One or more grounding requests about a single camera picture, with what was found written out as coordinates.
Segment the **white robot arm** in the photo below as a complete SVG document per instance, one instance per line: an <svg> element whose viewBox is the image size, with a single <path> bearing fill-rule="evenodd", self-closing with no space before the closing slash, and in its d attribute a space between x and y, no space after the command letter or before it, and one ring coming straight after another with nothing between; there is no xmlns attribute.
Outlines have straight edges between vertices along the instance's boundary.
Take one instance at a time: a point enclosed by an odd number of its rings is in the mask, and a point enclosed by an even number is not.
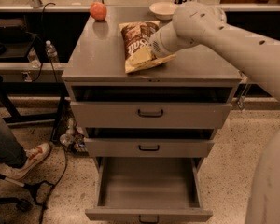
<svg viewBox="0 0 280 224"><path fill-rule="evenodd" d="M148 50L162 58L204 45L256 82L280 102L280 41L226 23L222 10L184 3L172 21L148 40ZM280 130L259 158L245 224L280 224Z"/></svg>

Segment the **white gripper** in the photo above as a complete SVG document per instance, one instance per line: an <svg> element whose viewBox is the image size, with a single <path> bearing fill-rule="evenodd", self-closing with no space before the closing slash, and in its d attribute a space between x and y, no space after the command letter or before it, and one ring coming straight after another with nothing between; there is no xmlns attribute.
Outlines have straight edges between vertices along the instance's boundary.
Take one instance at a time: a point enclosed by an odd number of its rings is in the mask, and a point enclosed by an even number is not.
<svg viewBox="0 0 280 224"><path fill-rule="evenodd" d="M130 66L150 67L153 64L155 55L162 58L190 47L190 42L177 36L171 22L154 33L150 37L148 44L149 47L143 46L129 58Z"/></svg>

